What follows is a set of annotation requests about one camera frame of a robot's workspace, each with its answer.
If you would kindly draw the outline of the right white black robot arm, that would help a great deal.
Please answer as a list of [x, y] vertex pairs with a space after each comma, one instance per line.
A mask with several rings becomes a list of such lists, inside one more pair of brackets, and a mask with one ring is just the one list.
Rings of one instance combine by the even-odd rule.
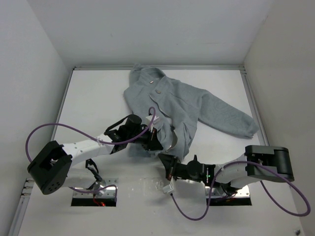
[[201, 182], [232, 194], [260, 180], [294, 181], [289, 151], [284, 147], [246, 146], [244, 154], [224, 164], [200, 163], [197, 156], [187, 164], [182, 164], [173, 155], [159, 154], [158, 157], [165, 168], [167, 180]]

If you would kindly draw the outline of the grey zip-up jacket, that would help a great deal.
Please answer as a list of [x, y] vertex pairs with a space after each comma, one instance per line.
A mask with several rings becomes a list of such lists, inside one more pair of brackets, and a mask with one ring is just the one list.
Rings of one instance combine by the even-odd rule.
[[183, 160], [200, 121], [238, 138], [251, 139], [259, 130], [254, 119], [209, 91], [167, 77], [156, 67], [136, 64], [124, 98], [132, 112], [145, 119], [154, 107], [157, 138], [163, 152]]

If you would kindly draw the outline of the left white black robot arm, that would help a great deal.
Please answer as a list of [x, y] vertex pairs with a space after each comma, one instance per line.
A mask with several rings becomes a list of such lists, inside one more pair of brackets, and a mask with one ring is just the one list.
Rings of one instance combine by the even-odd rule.
[[93, 158], [111, 155], [138, 144], [146, 151], [161, 151], [162, 145], [154, 127], [157, 117], [148, 116], [148, 123], [134, 114], [109, 126], [99, 136], [85, 134], [86, 140], [68, 144], [48, 142], [35, 158], [30, 158], [28, 173], [44, 195], [69, 187], [82, 194], [97, 194], [113, 184], [103, 183]]

